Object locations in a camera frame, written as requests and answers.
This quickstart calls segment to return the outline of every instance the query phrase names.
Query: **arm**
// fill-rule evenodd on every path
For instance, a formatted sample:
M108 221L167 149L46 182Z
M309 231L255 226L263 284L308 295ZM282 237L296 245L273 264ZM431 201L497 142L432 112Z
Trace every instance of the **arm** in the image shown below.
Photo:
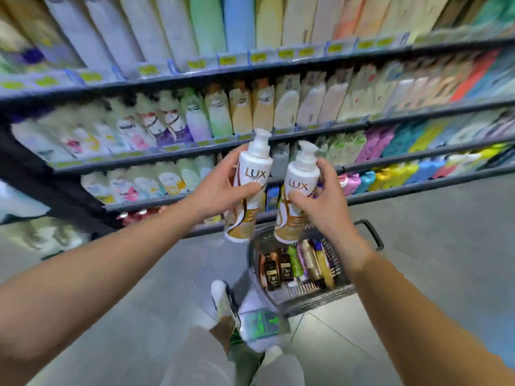
M292 193L312 222L338 249L370 321L406 386L515 384L515 375L471 333L380 257L349 218L334 168L318 165L325 179L317 199Z
M0 379L23 385L123 298L203 219L259 191L229 177L232 151L187 198L161 214L62 253L0 285Z

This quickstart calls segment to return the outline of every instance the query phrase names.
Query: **gray floor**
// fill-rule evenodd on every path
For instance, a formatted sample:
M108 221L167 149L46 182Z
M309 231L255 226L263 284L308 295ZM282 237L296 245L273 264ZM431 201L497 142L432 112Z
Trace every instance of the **gray floor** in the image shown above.
M356 220L374 224L385 256L408 279L512 368L514 180L509 175L351 208ZM35 262L7 250L0 279ZM214 324L211 281L225 279L245 293L246 266L245 246L220 234L181 241L31 384L158 385L190 326ZM282 343L298 356L306 385L400 384L357 295L290 324Z

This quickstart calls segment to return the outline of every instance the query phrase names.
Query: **basket handle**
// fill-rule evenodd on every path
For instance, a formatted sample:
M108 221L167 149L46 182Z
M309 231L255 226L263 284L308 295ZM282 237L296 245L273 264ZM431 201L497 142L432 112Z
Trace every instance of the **basket handle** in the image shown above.
M368 220L366 220L366 219L361 219L361 220L359 220L357 222L354 222L354 226L358 226L360 224L365 225L367 230L372 235L372 237L373 237L373 239L374 239L374 241L376 242L376 245L377 245L376 251L382 251L385 248L385 245L383 243L383 240L381 239L381 237L377 233L376 228L374 226L372 226L372 224Z

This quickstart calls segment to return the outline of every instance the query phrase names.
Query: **white sneaker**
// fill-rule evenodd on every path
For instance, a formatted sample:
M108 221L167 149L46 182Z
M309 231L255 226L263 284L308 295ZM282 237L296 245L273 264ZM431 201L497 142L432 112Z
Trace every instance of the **white sneaker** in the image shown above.
M229 296L227 284L223 280L215 280L211 284L211 297L216 308L216 321L220 322L222 317L231 317L234 320L235 329L240 330L241 321L238 312Z

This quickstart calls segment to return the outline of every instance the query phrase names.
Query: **white pump bottle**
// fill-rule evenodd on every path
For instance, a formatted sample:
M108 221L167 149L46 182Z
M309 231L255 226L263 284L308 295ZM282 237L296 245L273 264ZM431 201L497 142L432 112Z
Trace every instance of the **white pump bottle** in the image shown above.
M254 232L260 201L270 176L274 160L270 157L268 139L272 136L267 130L257 129L254 141L240 153L238 168L234 177L234 187L247 183L259 183L261 191L251 198L245 198L229 210L226 219L225 235L233 242L247 242Z
M275 223L275 238L285 244L294 244L299 241L307 216L304 211L293 205L288 194L298 191L311 198L315 193L320 169L317 167L315 153L318 147L307 141L299 141L300 151L295 161L290 162L286 172L286 179L281 188L279 200L279 213Z

